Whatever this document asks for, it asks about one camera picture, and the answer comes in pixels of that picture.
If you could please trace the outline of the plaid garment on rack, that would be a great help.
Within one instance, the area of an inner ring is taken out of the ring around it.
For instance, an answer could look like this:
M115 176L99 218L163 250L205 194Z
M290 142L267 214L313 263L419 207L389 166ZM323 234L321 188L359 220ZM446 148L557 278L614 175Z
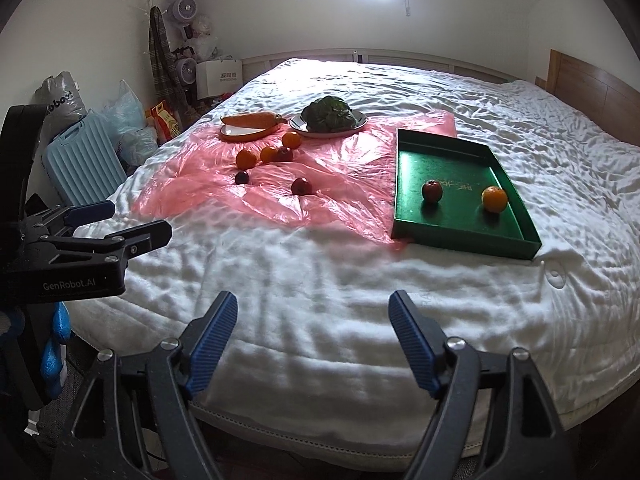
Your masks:
M177 114L182 128L193 124L190 105L178 77L171 53L162 11L152 6L149 21L149 57L157 102L166 102Z

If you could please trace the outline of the grey printed bag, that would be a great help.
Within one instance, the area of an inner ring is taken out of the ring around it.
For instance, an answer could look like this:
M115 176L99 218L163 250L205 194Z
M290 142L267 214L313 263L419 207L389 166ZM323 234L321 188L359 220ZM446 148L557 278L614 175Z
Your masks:
M87 115L78 84L67 70L45 79L35 91L32 102L47 109L41 136L48 142Z

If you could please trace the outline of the large orange carrot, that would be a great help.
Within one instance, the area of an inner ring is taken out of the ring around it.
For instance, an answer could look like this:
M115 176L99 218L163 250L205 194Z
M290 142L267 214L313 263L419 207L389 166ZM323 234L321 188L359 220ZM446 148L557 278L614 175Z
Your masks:
M256 112L224 116L221 121L226 126L265 130L283 124L285 119L273 112Z

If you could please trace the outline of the white paper shopping bag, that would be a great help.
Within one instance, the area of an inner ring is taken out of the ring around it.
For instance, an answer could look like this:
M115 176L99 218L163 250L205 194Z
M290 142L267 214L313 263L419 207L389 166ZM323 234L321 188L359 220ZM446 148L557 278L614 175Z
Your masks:
M196 92L200 100L237 92L242 85L242 63L233 58L201 62L196 66Z

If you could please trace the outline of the light blue folding board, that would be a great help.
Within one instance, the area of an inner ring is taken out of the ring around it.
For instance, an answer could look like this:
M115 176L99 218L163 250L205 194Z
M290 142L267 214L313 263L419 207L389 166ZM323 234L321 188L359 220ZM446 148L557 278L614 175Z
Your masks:
M95 112L56 136L42 161L56 192L70 206L103 202L126 180L110 125Z

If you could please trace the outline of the dark green leafy vegetable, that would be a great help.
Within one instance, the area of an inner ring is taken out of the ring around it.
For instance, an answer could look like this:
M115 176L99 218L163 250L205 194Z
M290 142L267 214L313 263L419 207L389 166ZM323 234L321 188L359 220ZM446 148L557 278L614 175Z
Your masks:
M307 105L302 118L309 131L332 133L352 130L358 119L349 105L337 96L325 96Z

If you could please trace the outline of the wooden headboard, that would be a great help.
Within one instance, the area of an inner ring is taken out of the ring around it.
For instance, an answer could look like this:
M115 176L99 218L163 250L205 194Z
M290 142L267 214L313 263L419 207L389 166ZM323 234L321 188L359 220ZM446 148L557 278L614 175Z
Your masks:
M579 58L550 50L546 78L536 84L586 115L617 140L638 146L639 91L626 82Z

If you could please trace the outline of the translucent plastic bag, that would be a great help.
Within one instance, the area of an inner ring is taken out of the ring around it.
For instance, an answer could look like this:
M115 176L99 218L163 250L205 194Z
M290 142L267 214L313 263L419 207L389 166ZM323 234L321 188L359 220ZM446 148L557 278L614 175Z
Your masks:
M158 149L155 128L145 118L142 103L126 80L119 81L118 97L100 111L113 148L129 167L140 167Z

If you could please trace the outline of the red apple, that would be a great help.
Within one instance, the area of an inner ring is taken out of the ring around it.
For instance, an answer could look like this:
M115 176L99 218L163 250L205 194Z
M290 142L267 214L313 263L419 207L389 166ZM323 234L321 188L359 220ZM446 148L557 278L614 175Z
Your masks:
M440 202L442 196L444 195L442 184L437 180L428 180L423 183L421 194L424 202L437 204Z
M291 193L296 196L306 196L314 192L314 186L306 178L296 178L291 186Z
M288 148L287 146L281 146L278 148L274 155L274 160L276 162L292 162L293 159L294 151L292 148Z

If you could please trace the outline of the pink plastic sheet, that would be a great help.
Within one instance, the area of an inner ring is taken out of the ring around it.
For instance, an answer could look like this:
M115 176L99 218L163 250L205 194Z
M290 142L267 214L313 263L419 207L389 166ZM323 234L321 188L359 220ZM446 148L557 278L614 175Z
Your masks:
M152 174L132 209L142 218L168 219L216 202L290 228L329 226L390 245L400 129L457 134L454 115L446 110L372 117L351 136L303 139L292 159L277 162L260 156L280 148L293 132L287 126L248 143L224 142L218 128L201 126ZM259 158L245 183L235 180L240 151Z

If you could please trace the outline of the upper purple fan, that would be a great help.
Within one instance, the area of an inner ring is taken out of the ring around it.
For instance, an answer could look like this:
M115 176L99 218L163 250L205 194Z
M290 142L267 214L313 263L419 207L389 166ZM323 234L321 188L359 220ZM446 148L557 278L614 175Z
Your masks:
M190 24L198 15L196 0L174 0L168 13L177 24Z

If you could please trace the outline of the large textured orange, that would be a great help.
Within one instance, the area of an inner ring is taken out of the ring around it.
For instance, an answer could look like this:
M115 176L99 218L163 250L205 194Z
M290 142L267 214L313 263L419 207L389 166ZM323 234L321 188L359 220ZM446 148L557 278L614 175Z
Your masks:
M252 169L257 166L259 157L253 151L243 148L235 156L235 167L240 171Z

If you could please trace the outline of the dark purple plum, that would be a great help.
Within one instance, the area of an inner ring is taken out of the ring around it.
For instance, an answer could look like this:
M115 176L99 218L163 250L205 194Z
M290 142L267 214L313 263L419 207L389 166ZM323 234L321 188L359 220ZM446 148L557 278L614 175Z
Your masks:
M250 183L250 175L248 174L248 172L246 170L239 171L234 176L234 183L235 184L249 184Z

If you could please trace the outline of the orange rimmed plate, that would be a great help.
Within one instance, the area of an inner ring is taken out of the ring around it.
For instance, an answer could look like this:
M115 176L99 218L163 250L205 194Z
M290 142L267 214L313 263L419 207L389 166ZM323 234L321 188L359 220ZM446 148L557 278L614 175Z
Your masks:
M218 133L218 138L222 142L228 143L253 142L263 139L266 136L270 136L270 134L277 132L280 127L281 124L277 124L265 129L222 125Z

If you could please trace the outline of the grey white plate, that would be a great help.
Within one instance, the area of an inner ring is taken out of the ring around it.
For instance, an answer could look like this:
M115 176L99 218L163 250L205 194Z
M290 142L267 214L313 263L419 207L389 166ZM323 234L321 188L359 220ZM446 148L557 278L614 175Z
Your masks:
M303 114L297 114L288 121L288 126L306 138L332 139L360 132L368 120L369 118L359 110L352 110L344 116L330 113L325 118L312 118L308 115L306 119Z

